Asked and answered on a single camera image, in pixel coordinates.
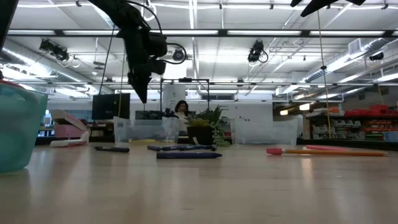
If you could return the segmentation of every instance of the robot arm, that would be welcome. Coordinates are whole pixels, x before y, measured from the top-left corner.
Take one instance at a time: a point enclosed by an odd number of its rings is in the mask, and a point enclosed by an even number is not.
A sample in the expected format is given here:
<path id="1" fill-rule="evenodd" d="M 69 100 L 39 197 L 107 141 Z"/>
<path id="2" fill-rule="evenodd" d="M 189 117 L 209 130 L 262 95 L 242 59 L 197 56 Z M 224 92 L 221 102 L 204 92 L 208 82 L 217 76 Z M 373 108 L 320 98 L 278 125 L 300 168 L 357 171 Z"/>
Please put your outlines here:
<path id="1" fill-rule="evenodd" d="M 156 58 L 167 53 L 166 38 L 162 34 L 150 32 L 139 10 L 125 0 L 89 1 L 107 13 L 120 28 L 116 37 L 124 41 L 129 65 L 128 82 L 141 101 L 146 103 L 152 72 L 162 75 L 165 71 L 165 62 Z"/>

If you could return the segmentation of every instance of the teal plastic bin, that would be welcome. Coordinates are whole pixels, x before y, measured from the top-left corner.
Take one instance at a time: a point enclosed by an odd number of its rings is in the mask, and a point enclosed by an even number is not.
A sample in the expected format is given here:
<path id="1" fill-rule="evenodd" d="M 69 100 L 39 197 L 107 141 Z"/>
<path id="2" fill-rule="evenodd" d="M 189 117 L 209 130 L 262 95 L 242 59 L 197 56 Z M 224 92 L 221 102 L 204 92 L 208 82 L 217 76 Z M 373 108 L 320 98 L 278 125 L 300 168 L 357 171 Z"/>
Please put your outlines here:
<path id="1" fill-rule="evenodd" d="M 47 95 L 0 82 L 0 172 L 29 163 L 46 107 Z"/>

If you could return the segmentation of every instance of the orange pencil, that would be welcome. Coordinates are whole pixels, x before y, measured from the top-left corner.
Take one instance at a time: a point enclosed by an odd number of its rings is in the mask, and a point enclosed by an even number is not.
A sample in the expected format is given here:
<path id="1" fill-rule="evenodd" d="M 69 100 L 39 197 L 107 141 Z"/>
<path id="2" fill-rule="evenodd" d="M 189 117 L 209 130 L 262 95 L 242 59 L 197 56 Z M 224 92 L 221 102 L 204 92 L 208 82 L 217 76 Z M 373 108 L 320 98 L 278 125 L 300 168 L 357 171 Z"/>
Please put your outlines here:
<path id="1" fill-rule="evenodd" d="M 268 154 L 316 154 L 316 155 L 342 155 L 342 156 L 385 156 L 384 152 L 368 152 L 368 151 L 322 151 L 322 150 L 286 150 L 281 148 L 268 148 Z"/>

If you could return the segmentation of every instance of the dark hair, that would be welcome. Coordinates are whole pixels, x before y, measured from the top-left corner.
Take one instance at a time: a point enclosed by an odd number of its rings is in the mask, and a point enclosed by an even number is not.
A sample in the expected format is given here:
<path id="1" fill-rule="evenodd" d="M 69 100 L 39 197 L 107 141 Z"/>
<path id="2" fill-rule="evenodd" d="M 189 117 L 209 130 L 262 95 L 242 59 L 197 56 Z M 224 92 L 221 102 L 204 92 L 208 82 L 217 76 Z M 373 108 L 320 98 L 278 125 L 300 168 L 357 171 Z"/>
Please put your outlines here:
<path id="1" fill-rule="evenodd" d="M 175 105 L 174 112 L 178 112 L 178 109 L 180 108 L 181 104 L 185 104 L 186 108 L 185 108 L 184 114 L 185 114 L 186 116 L 188 116 L 188 115 L 189 115 L 188 103 L 187 103 L 185 100 L 180 100 L 180 101 L 177 103 L 177 105 Z"/>

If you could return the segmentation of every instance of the woman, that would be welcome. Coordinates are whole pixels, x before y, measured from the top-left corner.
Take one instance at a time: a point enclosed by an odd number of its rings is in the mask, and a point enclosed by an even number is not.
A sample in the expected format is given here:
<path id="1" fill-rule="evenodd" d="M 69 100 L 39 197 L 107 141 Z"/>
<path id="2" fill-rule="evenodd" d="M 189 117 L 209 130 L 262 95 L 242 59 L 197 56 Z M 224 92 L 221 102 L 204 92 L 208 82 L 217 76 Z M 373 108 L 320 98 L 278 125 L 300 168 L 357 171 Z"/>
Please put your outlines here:
<path id="1" fill-rule="evenodd" d="M 190 116 L 189 115 L 189 110 L 188 110 L 188 103 L 185 100 L 180 100 L 177 105 L 175 105 L 174 109 L 175 115 L 178 116 L 180 119 L 180 135 L 182 134 L 187 134 L 187 127 L 188 125 L 186 124 L 187 118 Z"/>

